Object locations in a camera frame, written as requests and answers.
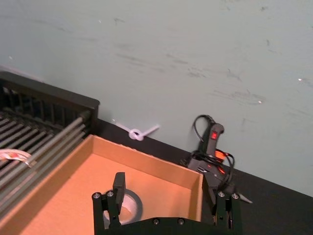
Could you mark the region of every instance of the roll of tape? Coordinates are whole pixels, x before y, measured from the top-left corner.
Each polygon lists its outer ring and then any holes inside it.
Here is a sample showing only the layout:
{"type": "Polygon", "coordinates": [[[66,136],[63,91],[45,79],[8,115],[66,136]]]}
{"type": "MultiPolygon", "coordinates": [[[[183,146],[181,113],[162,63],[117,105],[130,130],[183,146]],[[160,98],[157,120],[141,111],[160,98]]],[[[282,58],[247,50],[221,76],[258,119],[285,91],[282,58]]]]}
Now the roll of tape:
{"type": "MultiPolygon", "coordinates": [[[[134,193],[133,191],[129,189],[126,189],[122,207],[126,208],[132,215],[128,219],[120,220],[120,223],[122,225],[131,224],[131,223],[138,222],[141,220],[142,211],[143,211],[142,201],[136,193],[134,193]]],[[[104,219],[104,226],[107,229],[110,224],[109,213],[107,211],[104,211],[103,219],[104,219]]]]}

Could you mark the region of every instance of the metal rack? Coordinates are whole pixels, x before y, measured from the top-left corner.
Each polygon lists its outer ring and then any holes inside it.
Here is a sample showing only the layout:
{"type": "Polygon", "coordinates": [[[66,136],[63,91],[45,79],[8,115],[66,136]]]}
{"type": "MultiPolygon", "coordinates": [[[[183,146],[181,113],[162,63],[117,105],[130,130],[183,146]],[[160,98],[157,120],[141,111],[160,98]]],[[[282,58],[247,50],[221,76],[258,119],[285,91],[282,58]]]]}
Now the metal rack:
{"type": "Polygon", "coordinates": [[[9,72],[0,72],[0,149],[31,154],[0,161],[0,219],[88,134],[99,101],[9,72]]]}

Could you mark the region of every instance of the zip tie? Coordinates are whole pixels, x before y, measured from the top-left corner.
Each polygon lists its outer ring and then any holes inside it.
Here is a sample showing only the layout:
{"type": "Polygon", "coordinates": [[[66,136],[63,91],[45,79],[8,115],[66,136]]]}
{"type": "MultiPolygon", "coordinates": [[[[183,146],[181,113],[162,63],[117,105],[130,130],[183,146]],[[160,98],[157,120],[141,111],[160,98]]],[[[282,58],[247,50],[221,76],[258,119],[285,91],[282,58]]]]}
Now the zip tie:
{"type": "Polygon", "coordinates": [[[151,134],[152,132],[156,131],[158,128],[161,127],[160,125],[155,125],[155,126],[151,127],[150,129],[146,130],[145,132],[141,132],[138,129],[129,129],[128,127],[122,125],[121,123],[116,122],[114,119],[113,119],[113,122],[119,128],[122,128],[123,130],[127,131],[128,136],[131,139],[138,140],[138,141],[142,141],[145,136],[151,134]]]}
{"type": "Polygon", "coordinates": [[[2,160],[18,160],[26,162],[30,158],[30,154],[18,149],[0,149],[0,161],[2,160]]]}

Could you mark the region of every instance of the black table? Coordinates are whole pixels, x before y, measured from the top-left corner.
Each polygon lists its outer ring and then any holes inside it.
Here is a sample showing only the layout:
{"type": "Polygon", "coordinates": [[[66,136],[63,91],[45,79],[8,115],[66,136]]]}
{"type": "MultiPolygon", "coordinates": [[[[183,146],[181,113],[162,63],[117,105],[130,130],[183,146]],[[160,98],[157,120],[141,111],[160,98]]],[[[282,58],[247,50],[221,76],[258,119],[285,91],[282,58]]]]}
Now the black table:
{"type": "MultiPolygon", "coordinates": [[[[176,164],[190,154],[148,137],[132,140],[127,132],[102,120],[98,121],[96,135],[176,164]]],[[[241,203],[245,235],[313,235],[312,197],[239,170],[235,170],[235,182],[240,192],[253,201],[241,203]]],[[[201,220],[212,221],[204,200],[201,220]]]]}

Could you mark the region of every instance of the wall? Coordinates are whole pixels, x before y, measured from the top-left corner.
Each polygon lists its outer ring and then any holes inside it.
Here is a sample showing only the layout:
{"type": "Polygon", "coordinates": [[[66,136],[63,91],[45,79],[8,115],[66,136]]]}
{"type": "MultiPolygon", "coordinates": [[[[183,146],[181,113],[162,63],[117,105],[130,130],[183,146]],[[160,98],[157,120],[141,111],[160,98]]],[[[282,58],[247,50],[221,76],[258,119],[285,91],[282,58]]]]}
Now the wall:
{"type": "Polygon", "coordinates": [[[313,196],[310,0],[2,0],[0,65],[186,150],[210,114],[238,169],[313,196]]]}

